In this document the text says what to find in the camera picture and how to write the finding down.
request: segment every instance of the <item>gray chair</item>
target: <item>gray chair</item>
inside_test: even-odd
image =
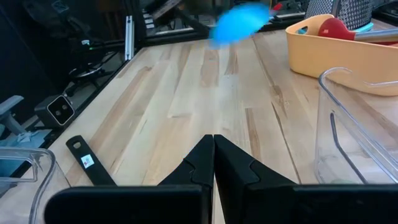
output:
[[[0,124],[5,125],[15,135],[25,133],[26,130],[22,127],[11,114],[11,109],[21,102],[24,98],[21,96],[12,96],[8,100],[0,103]]]

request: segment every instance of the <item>red spatula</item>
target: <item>red spatula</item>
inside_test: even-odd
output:
[[[342,40],[355,40],[373,44],[391,45],[398,43],[398,29],[374,30],[369,32],[349,31],[343,21],[329,18],[320,26],[318,35]]]

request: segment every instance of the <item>black handle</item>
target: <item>black handle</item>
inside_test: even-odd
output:
[[[67,146],[94,186],[116,186],[82,136],[72,137],[67,141]]]

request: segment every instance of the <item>transparent bin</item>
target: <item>transparent bin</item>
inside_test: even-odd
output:
[[[69,183],[51,151],[0,147],[0,160],[28,161],[21,178],[0,177],[0,223],[44,223],[44,207]]]
[[[395,89],[398,82],[366,83],[360,77],[347,68],[319,77],[315,174],[320,183],[398,180],[398,96],[370,94]],[[342,78],[359,88],[339,84]]]

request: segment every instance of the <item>office chair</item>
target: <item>office chair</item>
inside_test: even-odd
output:
[[[103,47],[99,54],[87,54],[91,45],[103,45],[102,40],[90,35],[90,26],[72,16],[69,7],[62,1],[25,0],[22,5],[34,21],[48,30],[51,37],[69,41],[73,55],[71,60],[76,65],[68,74],[69,81],[74,85],[65,93],[73,96],[80,86],[88,82],[99,88],[96,79],[110,75],[103,69],[107,52]]]

